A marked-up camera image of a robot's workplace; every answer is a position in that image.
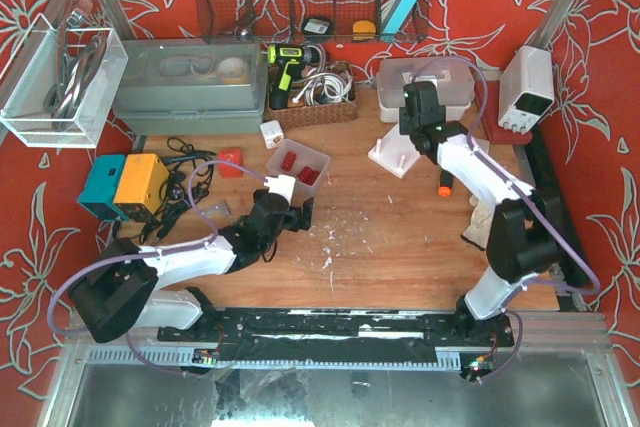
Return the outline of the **yellow tape measure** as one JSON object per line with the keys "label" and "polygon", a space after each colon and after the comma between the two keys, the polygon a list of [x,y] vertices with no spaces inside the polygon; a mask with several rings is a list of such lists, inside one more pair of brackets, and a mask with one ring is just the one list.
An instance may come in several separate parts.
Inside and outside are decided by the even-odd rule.
{"label": "yellow tape measure", "polygon": [[354,43],[374,40],[376,35],[376,24],[372,21],[357,20],[352,24],[352,41]]}

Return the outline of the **clear plastic spring tray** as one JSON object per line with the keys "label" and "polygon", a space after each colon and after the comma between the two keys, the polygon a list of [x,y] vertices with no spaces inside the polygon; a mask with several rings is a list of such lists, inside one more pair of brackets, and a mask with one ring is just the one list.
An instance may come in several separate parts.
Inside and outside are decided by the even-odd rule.
{"label": "clear plastic spring tray", "polygon": [[[288,151],[294,151],[297,154],[296,161],[290,172],[281,170],[281,163]],[[275,153],[266,164],[267,173],[272,176],[280,174],[289,175],[296,178],[296,186],[294,190],[294,200],[296,202],[306,201],[314,197],[322,186],[330,166],[331,158],[317,150],[302,145],[296,141],[285,139],[275,149]],[[313,186],[307,186],[297,180],[299,172],[305,167],[310,166],[319,170],[320,175]]]}

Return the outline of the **orange black handle screwdriver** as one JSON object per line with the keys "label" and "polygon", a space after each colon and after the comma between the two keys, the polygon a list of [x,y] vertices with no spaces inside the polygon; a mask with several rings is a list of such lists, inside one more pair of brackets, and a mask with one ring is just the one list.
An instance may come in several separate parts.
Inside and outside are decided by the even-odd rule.
{"label": "orange black handle screwdriver", "polygon": [[452,194],[453,183],[454,176],[450,172],[441,169],[439,173],[438,195],[440,197],[449,197]]}

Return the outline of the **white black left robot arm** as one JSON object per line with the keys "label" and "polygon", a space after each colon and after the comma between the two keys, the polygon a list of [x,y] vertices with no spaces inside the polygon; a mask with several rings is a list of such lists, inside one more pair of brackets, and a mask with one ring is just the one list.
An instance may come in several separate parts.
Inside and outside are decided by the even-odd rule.
{"label": "white black left robot arm", "polygon": [[171,293],[168,286],[271,261],[282,232],[310,229],[313,208],[313,198],[295,207],[282,195],[259,189],[250,213],[222,228],[214,239],[157,249],[117,239],[95,269],[71,282],[70,300],[97,343],[139,327],[188,330],[204,315],[206,297],[194,290]]}

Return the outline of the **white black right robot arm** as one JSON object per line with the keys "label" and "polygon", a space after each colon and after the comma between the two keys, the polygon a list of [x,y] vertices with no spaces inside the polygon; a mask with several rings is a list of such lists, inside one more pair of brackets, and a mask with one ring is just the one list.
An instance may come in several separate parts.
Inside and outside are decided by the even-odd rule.
{"label": "white black right robot arm", "polygon": [[488,267],[459,298],[454,313],[457,334],[475,340],[496,329],[511,299],[558,260],[559,242],[533,209],[550,215],[557,227],[559,199],[511,175],[486,155],[461,122],[448,121],[433,83],[407,84],[403,98],[400,133],[418,153],[457,178],[492,216],[485,248]]}

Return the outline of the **teal box device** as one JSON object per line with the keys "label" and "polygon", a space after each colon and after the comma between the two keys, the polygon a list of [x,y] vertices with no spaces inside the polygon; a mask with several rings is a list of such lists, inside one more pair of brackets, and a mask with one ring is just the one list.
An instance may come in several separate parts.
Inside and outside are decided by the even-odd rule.
{"label": "teal box device", "polygon": [[79,205],[101,221],[127,220],[114,203],[125,162],[122,154],[96,157],[77,198]]}

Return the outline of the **red cube box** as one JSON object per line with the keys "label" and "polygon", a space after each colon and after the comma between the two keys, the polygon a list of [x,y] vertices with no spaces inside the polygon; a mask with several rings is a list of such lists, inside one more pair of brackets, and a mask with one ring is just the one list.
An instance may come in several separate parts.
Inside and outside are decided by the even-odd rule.
{"label": "red cube box", "polygon": [[244,166],[241,148],[222,148],[218,151],[217,159],[220,160],[217,169],[221,178],[241,178],[244,175],[244,171],[241,170]]}

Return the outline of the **white bench power supply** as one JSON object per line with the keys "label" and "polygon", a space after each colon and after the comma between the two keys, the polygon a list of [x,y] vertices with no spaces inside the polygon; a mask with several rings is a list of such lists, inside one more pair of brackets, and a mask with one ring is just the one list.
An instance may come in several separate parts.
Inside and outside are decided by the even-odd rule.
{"label": "white bench power supply", "polygon": [[522,46],[499,79],[498,125],[528,133],[554,102],[551,53]]}

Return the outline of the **small metal bracket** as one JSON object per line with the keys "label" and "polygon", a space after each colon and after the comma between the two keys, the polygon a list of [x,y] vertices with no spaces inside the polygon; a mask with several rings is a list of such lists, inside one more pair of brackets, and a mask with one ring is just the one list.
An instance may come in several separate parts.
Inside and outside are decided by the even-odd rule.
{"label": "small metal bracket", "polygon": [[222,215],[228,217],[231,215],[231,210],[228,203],[225,200],[221,200],[218,203],[203,210],[206,217],[213,217],[215,215]]}

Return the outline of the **white power adapter cube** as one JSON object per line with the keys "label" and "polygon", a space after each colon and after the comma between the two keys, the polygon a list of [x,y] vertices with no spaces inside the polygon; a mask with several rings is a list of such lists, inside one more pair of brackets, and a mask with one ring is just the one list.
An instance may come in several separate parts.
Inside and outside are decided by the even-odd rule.
{"label": "white power adapter cube", "polygon": [[265,147],[268,150],[275,149],[284,140],[284,132],[278,120],[263,122],[259,126]]}

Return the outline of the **grey plastic storage box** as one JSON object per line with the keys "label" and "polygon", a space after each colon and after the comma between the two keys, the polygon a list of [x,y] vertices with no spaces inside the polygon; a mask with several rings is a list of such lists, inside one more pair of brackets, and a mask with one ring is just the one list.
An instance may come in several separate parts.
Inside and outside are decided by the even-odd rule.
{"label": "grey plastic storage box", "polygon": [[113,113],[135,134],[259,131],[268,81],[259,44],[128,40],[124,48],[128,63]]}

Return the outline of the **orange soldering station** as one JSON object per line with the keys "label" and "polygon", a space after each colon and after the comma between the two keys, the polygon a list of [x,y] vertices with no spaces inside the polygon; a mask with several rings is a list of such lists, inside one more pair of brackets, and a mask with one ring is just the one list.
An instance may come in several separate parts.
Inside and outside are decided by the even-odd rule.
{"label": "orange soldering station", "polygon": [[169,171],[154,153],[130,154],[114,196],[114,205],[131,222],[148,222],[162,205],[161,187]]}

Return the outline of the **white clear lidded case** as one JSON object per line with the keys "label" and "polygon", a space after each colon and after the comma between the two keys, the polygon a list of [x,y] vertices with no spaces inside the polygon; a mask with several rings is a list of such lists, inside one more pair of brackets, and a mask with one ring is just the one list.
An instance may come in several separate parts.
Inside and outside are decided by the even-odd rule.
{"label": "white clear lidded case", "polygon": [[460,61],[429,57],[386,59],[376,74],[382,122],[399,121],[399,109],[405,105],[403,89],[412,81],[429,81],[436,86],[447,121],[460,120],[475,99],[475,79],[470,68]]}

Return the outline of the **blue white pack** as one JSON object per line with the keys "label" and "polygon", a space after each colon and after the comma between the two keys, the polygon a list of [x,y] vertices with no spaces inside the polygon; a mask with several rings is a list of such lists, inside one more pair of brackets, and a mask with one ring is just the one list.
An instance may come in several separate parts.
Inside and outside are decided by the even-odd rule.
{"label": "blue white pack", "polygon": [[381,7],[380,38],[390,42],[399,32],[418,0],[389,0]]}

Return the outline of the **red spring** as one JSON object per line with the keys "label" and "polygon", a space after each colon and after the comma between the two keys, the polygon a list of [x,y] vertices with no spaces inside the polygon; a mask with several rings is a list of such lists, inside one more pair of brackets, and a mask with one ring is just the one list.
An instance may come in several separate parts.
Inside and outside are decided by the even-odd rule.
{"label": "red spring", "polygon": [[298,174],[297,180],[304,185],[313,186],[320,175],[320,171],[305,166]]}
{"label": "red spring", "polygon": [[297,154],[294,151],[288,151],[281,163],[281,170],[285,172],[290,172],[293,168],[293,165],[296,161]]}

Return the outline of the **clear acrylic wall box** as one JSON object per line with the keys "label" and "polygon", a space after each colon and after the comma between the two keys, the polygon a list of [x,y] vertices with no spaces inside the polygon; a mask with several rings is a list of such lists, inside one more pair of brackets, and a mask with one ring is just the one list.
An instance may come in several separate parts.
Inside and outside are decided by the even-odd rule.
{"label": "clear acrylic wall box", "polygon": [[38,15],[1,73],[1,124],[30,148],[95,149],[128,62],[110,27],[55,28]]}

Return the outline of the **brown wicker basket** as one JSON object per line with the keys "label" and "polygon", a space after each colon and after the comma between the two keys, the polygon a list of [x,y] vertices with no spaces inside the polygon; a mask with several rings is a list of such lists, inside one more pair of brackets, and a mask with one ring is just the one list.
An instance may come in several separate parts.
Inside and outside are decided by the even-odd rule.
{"label": "brown wicker basket", "polygon": [[307,127],[350,122],[357,118],[357,104],[355,87],[352,86],[348,100],[341,103],[330,103],[307,106],[287,107],[273,110],[265,107],[265,117],[268,120],[278,120],[283,128]]}

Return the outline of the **green black cordless drill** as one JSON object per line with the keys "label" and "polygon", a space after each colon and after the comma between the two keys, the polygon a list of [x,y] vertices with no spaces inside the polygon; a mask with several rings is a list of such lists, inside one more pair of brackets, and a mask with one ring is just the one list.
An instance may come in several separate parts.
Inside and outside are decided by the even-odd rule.
{"label": "green black cordless drill", "polygon": [[318,64],[322,51],[317,45],[271,44],[267,48],[267,61],[277,68],[271,83],[269,108],[282,110],[288,105],[289,92],[294,81],[302,78],[307,65]]}

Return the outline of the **white peg base plate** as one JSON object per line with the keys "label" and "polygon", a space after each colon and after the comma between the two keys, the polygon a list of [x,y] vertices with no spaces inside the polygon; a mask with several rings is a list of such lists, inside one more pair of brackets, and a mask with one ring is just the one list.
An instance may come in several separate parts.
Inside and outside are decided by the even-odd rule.
{"label": "white peg base plate", "polygon": [[400,133],[396,124],[369,150],[368,158],[384,170],[402,179],[421,158],[408,135]]}

